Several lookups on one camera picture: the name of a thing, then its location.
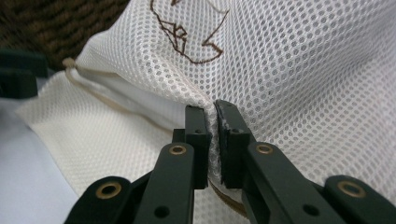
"white table surface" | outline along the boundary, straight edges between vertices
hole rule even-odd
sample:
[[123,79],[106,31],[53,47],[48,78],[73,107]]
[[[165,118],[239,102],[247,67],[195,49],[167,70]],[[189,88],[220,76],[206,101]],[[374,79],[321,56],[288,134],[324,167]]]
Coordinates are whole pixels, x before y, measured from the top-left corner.
[[0,98],[0,223],[64,223],[78,196],[14,113],[23,102]]

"white fabric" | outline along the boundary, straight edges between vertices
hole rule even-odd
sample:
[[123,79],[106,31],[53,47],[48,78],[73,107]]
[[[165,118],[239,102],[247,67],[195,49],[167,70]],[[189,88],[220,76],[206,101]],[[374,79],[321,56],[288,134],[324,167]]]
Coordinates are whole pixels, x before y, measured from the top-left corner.
[[[310,180],[352,175],[396,203],[395,11],[394,0],[135,0],[78,56],[97,74],[73,76],[106,86],[100,73],[114,73],[131,88],[204,108],[218,187],[213,101],[222,99]],[[148,171],[170,141],[166,125],[148,120],[179,124],[169,116],[178,109],[150,107],[145,93],[124,89],[108,86],[154,114],[121,114],[62,74],[20,110],[78,193],[104,175],[133,180]]]

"metal rivet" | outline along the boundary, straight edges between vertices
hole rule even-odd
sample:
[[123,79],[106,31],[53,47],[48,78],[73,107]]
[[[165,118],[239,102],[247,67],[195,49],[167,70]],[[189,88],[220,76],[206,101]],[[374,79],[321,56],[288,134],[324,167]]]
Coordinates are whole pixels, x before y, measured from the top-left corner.
[[121,184],[116,181],[106,182],[96,190],[96,197],[100,199],[110,199],[121,192]]
[[181,155],[184,154],[187,149],[183,146],[174,146],[169,149],[169,152],[173,155]]
[[274,152],[272,147],[263,144],[256,146],[256,150],[262,154],[271,154]]
[[343,191],[345,194],[347,194],[351,197],[354,197],[354,198],[366,197],[366,191],[364,191],[364,189],[361,186],[359,186],[353,182],[343,180],[338,183],[337,187],[341,191]]

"brown wicker surface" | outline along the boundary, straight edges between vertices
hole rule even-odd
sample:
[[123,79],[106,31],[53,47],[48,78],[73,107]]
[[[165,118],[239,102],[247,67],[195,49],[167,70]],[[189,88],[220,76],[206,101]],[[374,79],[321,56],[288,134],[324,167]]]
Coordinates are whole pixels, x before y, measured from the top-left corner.
[[1,0],[0,48],[42,52],[50,67],[62,68],[62,59],[76,58],[87,40],[108,29],[128,2]]

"mesh laundry bag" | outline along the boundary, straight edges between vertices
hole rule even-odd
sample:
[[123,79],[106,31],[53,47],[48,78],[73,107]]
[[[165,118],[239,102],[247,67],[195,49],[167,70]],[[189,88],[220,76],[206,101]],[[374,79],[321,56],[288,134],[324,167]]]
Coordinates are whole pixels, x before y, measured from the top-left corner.
[[[352,175],[396,204],[396,2],[131,1],[65,72],[18,111],[81,194],[152,169],[184,106],[205,110],[220,184],[216,99],[314,182]],[[243,219],[209,188],[196,223]]]

